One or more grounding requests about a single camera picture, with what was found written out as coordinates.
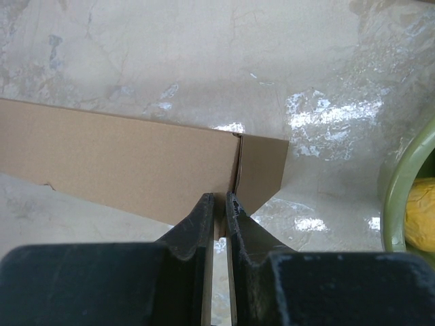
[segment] cardboard flap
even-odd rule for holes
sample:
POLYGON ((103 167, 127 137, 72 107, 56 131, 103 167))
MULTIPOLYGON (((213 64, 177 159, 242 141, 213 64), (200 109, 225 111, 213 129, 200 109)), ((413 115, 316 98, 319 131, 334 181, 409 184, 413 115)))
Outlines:
POLYGON ((0 172, 176 224, 234 187, 230 132, 0 100, 0 172))
POLYGON ((254 214, 281 188, 288 141, 244 134, 235 192, 248 212, 254 214))

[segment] yellow object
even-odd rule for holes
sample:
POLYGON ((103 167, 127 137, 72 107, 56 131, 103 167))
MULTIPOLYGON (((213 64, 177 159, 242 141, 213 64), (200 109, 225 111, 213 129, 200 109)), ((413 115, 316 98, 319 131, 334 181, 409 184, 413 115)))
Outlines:
POLYGON ((435 178, 416 179, 406 204, 405 238, 423 251, 435 251, 435 178))

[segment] marble floor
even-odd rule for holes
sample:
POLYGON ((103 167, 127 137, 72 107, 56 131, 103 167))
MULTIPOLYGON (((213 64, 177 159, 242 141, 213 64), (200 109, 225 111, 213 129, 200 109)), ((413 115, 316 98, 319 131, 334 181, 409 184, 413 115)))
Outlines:
MULTIPOLYGON (((435 5, 412 0, 15 0, 3 98, 290 141, 254 215, 301 251, 380 251, 379 167, 435 98, 435 5)), ((155 240, 169 225, 0 175, 0 256, 24 243, 155 240)), ((214 325, 229 325, 215 242, 214 325)))

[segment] brown cardboard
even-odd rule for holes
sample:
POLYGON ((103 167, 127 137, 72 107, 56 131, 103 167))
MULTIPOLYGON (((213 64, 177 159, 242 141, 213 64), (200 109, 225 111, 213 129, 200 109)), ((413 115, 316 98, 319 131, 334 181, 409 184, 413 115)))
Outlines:
POLYGON ((281 188, 288 141, 244 135, 235 194, 249 214, 281 188))
POLYGON ((287 146, 0 99, 0 172, 170 224, 205 192, 236 191, 254 212, 279 190, 287 146))

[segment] green bowl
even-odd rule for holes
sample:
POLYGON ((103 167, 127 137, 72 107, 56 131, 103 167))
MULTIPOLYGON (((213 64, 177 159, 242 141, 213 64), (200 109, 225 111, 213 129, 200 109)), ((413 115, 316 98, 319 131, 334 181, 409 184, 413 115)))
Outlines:
POLYGON ((435 105, 421 110, 384 161, 378 178, 378 191, 383 201, 381 231, 386 251, 409 251, 424 258, 435 268, 435 253, 420 251, 406 243, 404 218, 411 186, 417 177, 435 177, 435 105))

